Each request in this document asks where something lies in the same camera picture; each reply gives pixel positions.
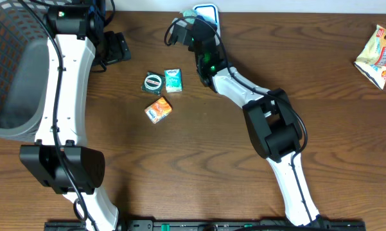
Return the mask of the teal wet wipe packet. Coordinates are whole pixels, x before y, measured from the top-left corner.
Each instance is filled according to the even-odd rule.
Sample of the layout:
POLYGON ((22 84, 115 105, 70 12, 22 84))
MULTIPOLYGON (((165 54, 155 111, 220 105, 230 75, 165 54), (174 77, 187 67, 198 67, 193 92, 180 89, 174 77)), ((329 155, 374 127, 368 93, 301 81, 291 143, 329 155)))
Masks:
POLYGON ((192 9, 181 11, 180 14, 182 14, 183 20, 189 24, 193 24, 195 22, 195 17, 198 16, 197 11, 192 9))

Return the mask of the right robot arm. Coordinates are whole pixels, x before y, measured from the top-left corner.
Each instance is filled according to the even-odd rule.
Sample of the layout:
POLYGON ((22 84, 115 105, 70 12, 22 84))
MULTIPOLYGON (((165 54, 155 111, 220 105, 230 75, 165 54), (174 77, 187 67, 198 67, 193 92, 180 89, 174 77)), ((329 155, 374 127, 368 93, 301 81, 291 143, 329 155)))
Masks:
POLYGON ((195 54, 202 84, 242 109, 253 148, 276 176, 287 220, 297 227, 317 227, 320 213, 301 164, 301 153, 308 141, 306 127, 286 92, 260 87, 242 76, 228 61, 216 24, 201 16, 174 19, 164 42, 167 46, 187 46, 195 54))

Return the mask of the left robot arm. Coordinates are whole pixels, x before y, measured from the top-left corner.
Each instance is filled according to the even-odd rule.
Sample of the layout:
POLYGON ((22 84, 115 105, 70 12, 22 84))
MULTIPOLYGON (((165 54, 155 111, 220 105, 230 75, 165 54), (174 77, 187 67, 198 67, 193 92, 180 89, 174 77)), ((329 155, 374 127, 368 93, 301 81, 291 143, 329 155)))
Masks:
POLYGON ((49 222, 48 230, 123 230, 118 208, 103 179, 105 157, 87 146, 85 105, 89 75, 127 61, 122 33, 107 31, 113 16, 104 1, 49 4, 39 19, 48 36, 48 81, 44 110, 32 145, 20 160, 45 187, 73 204, 77 222, 49 222))

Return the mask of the green Kleenex tissue pack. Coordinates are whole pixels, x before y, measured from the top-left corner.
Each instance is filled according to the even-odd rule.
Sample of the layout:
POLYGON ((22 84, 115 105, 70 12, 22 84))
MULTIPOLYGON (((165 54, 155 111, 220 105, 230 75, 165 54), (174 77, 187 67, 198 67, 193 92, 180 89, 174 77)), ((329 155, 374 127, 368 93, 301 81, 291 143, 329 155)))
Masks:
POLYGON ((168 69, 164 71, 167 93, 181 92, 182 75, 180 69, 168 69))

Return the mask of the orange tissue pack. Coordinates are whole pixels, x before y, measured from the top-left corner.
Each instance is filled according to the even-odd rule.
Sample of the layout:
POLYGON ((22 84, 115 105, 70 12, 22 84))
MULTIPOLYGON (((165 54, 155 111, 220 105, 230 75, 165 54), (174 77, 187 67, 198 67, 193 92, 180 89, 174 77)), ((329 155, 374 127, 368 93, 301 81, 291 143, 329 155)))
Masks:
POLYGON ((172 112, 172 107, 165 97, 159 98, 150 106, 145 108, 145 114, 153 124, 158 123, 172 112))

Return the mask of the green Zam-Buk tin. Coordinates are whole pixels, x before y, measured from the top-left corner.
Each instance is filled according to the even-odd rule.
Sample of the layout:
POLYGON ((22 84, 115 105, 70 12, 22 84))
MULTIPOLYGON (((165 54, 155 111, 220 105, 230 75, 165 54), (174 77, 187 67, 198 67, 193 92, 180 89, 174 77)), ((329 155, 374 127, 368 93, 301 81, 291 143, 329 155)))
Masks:
POLYGON ((165 78, 161 74, 147 72, 146 78, 143 81, 141 90, 143 92, 161 95, 162 89, 164 87, 165 78))

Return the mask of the yellow snack bag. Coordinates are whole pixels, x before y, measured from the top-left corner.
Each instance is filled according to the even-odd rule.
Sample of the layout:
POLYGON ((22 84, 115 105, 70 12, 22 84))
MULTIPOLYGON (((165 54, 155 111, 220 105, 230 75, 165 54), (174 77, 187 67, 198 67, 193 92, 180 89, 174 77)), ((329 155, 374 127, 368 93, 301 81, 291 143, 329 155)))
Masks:
POLYGON ((354 61, 354 66, 377 88, 386 84, 386 29, 376 26, 375 32, 354 61))

